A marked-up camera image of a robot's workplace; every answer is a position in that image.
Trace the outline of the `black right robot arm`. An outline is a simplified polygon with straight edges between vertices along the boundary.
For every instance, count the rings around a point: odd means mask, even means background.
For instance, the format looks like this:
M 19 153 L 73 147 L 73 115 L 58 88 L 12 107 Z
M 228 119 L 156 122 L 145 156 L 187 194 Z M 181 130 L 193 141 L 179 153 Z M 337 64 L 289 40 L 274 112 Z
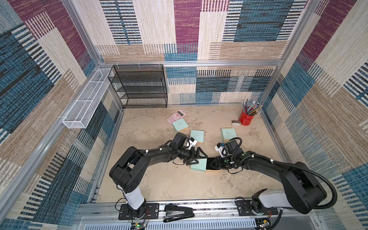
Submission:
M 255 214 L 269 208 L 289 208 L 308 214 L 313 209 L 328 209 L 336 204 L 338 194 L 334 185 L 304 163 L 283 163 L 253 151 L 244 152 L 241 144 L 242 139 L 238 137 L 218 143 L 215 150 L 219 156 L 212 161 L 212 167 L 235 169 L 238 173 L 256 171 L 281 182 L 282 190 L 262 189 L 252 196 L 250 205 Z

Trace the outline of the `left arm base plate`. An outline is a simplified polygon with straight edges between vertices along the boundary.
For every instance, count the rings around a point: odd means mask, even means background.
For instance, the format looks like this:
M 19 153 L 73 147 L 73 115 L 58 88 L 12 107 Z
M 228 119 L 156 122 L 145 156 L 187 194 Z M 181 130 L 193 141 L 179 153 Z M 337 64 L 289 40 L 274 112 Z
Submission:
M 129 204 L 120 207 L 118 220 L 158 219 L 159 203 L 143 203 L 137 210 Z

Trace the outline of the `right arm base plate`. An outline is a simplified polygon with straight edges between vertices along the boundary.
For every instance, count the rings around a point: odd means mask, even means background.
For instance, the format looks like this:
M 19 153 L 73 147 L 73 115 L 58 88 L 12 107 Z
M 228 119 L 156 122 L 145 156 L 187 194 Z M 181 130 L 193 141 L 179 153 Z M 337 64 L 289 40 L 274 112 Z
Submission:
M 239 216 L 277 216 L 279 211 L 277 208 L 264 208 L 261 207 L 258 211 L 253 209 L 253 206 L 250 204 L 251 200 L 246 199 L 235 199 L 235 206 L 237 207 L 237 211 Z

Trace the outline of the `mint drawer jewelry box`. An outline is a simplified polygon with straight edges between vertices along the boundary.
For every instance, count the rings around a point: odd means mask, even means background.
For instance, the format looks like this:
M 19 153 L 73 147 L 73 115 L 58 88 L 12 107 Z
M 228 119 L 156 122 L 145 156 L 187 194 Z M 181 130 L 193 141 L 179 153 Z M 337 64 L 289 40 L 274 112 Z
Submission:
M 191 165 L 191 170 L 199 171 L 199 172 L 219 172 L 220 169 L 214 167 L 212 162 L 215 158 L 207 158 L 207 159 L 198 159 L 198 164 Z

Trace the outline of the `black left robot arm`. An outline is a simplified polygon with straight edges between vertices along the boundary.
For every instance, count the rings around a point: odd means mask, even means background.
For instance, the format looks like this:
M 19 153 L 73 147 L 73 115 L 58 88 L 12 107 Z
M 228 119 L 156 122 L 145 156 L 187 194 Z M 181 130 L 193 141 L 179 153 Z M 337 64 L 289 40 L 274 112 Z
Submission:
M 200 159 L 208 158 L 204 151 L 195 148 L 195 139 L 189 138 L 184 133 L 176 133 L 173 140 L 155 149 L 137 149 L 129 147 L 109 172 L 110 178 L 116 184 L 117 189 L 123 192 L 127 201 L 126 208 L 122 208 L 134 219 L 139 219 L 148 214 L 147 201 L 143 197 L 139 184 L 149 166 L 158 163 L 173 162 L 176 158 L 183 161 L 184 165 L 198 164 Z

